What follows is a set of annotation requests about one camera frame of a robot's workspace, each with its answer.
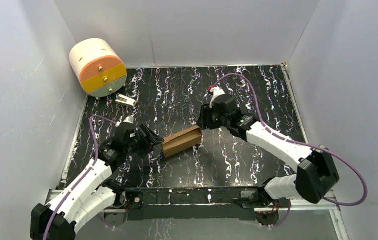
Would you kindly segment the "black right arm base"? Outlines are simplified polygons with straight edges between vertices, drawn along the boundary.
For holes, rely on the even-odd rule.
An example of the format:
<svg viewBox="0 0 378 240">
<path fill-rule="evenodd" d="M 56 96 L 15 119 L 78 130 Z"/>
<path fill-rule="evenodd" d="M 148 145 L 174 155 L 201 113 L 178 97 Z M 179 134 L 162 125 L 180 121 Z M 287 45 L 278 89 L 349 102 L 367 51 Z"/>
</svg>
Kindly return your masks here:
<svg viewBox="0 0 378 240">
<path fill-rule="evenodd" d="M 244 209 L 262 208 L 264 210 L 254 211 L 258 224 L 268 229 L 276 228 L 288 218 L 292 204 L 287 200 L 287 211 L 282 219 L 279 217 L 279 210 L 282 206 L 279 199 L 271 199 L 264 190 L 244 190 L 240 197 L 234 198 L 233 203 Z"/>
</svg>

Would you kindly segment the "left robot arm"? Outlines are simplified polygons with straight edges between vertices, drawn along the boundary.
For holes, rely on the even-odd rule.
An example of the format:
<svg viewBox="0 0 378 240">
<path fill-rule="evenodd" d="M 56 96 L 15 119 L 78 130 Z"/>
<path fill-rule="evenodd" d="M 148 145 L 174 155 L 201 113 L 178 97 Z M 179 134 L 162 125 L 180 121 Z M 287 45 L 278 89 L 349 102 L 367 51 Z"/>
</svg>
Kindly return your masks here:
<svg viewBox="0 0 378 240">
<path fill-rule="evenodd" d="M 30 238 L 73 240 L 102 210 L 126 205 L 124 187 L 110 177 L 128 157 L 143 157 L 163 141 L 144 123 L 120 123 L 114 136 L 98 147 L 95 157 L 67 188 L 48 203 L 33 208 Z"/>
</svg>

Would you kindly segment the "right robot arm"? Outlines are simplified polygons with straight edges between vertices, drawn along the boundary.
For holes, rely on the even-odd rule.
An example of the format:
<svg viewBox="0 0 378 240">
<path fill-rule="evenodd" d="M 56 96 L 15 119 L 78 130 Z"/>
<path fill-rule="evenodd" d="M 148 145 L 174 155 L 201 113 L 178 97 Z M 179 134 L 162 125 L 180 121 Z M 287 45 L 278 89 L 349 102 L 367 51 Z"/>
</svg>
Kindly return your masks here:
<svg viewBox="0 0 378 240">
<path fill-rule="evenodd" d="M 294 144 L 285 135 L 263 125 L 259 118 L 243 113 L 229 94 L 203 104 L 196 125 L 203 130 L 226 128 L 234 137 L 261 147 L 282 160 L 294 174 L 265 180 L 249 200 L 271 207 L 282 198 L 302 198 L 317 204 L 339 181 L 334 161 L 325 148 Z"/>
</svg>

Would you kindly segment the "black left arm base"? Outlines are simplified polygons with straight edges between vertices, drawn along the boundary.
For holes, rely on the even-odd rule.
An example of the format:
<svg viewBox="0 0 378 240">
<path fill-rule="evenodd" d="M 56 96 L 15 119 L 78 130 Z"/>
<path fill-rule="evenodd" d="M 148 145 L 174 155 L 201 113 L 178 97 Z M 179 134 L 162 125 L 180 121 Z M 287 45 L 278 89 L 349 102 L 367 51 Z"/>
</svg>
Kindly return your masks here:
<svg viewBox="0 0 378 240">
<path fill-rule="evenodd" d="M 120 186 L 103 185 L 97 192 L 102 190 L 102 195 L 112 195 L 112 204 L 105 207 L 95 218 L 102 221 L 108 228 L 114 229 L 123 225 L 130 210 L 142 209 L 144 194 L 141 191 L 125 191 Z"/>
</svg>

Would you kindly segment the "brown cardboard box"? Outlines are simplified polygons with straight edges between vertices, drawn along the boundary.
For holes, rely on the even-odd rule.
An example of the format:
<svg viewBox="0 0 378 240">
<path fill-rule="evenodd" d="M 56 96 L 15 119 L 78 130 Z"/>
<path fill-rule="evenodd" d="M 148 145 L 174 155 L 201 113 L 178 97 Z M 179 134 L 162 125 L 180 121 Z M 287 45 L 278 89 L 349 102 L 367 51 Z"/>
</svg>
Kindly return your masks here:
<svg viewBox="0 0 378 240">
<path fill-rule="evenodd" d="M 178 154 L 188 148 L 199 145 L 202 139 L 202 130 L 198 126 L 190 127 L 164 138 L 161 144 L 165 158 Z"/>
</svg>

